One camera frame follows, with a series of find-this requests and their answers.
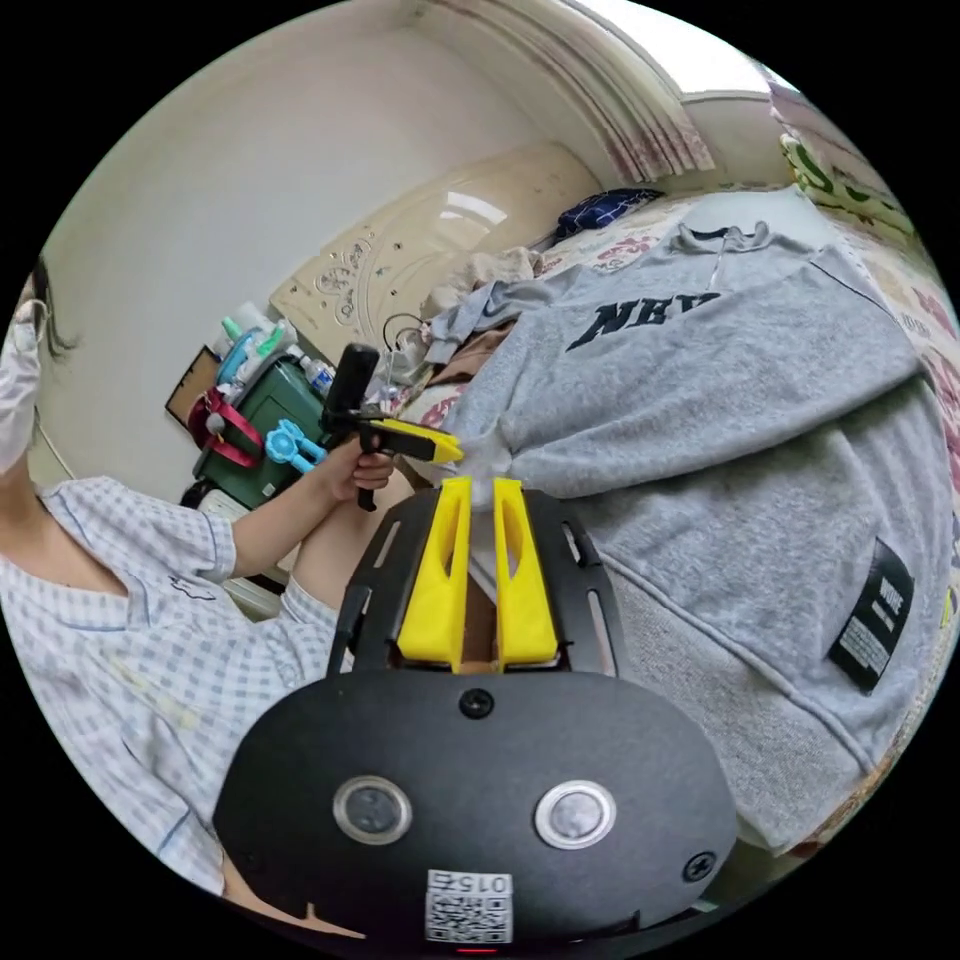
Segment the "black hair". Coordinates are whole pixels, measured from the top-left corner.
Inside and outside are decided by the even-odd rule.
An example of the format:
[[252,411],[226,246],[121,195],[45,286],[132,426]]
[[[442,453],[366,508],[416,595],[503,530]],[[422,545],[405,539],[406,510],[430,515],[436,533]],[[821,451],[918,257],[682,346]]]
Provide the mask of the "black hair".
[[30,274],[33,282],[33,295],[43,302],[47,308],[47,330],[44,336],[47,352],[55,362],[66,359],[68,353],[77,346],[77,340],[68,340],[57,329],[57,315],[53,309],[53,291],[50,289],[50,273],[43,254],[37,258],[36,265]]

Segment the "qr code label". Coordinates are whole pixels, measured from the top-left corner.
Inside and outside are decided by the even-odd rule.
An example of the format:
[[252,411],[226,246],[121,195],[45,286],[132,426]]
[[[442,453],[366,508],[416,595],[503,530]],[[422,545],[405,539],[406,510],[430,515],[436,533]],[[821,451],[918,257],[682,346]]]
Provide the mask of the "qr code label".
[[426,939],[434,943],[510,943],[513,878],[506,873],[427,873]]

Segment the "red strap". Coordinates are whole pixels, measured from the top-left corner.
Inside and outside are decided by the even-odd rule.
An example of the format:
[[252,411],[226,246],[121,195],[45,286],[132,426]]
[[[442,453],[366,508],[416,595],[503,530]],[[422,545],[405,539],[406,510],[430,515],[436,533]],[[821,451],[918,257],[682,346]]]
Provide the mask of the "red strap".
[[[236,409],[227,403],[223,394],[216,388],[211,389],[207,393],[207,408],[211,413],[218,413],[223,417],[225,423],[236,427],[258,450],[263,450],[263,438],[256,431],[253,424],[251,424],[249,420],[241,417]],[[207,446],[214,453],[225,457],[227,460],[241,467],[255,467],[260,462],[258,457],[251,456],[249,453],[240,450],[231,443],[227,443],[215,434],[210,435],[207,440]]]

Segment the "person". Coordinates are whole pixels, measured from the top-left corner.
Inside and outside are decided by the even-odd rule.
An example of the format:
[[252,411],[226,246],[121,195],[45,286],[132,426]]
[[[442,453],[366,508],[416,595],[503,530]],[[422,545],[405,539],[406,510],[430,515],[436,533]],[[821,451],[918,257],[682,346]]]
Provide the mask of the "person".
[[[259,900],[211,821],[244,734],[290,691],[325,674],[336,613],[384,513],[412,490],[354,439],[234,523],[116,480],[34,487],[41,342],[56,330],[42,263],[0,357],[0,605],[64,751],[110,811],[167,866],[276,920],[360,936]],[[356,505],[375,491],[378,511]],[[300,544],[280,612],[248,620],[222,584],[261,573]]]

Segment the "person's hand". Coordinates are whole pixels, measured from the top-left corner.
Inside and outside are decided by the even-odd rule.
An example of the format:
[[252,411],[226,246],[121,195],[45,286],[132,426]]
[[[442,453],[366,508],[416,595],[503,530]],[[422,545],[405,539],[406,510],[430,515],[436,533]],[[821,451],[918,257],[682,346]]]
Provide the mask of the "person's hand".
[[331,450],[316,468],[336,500],[356,499],[358,490],[382,490],[394,471],[393,458],[382,453],[364,453],[353,437]]

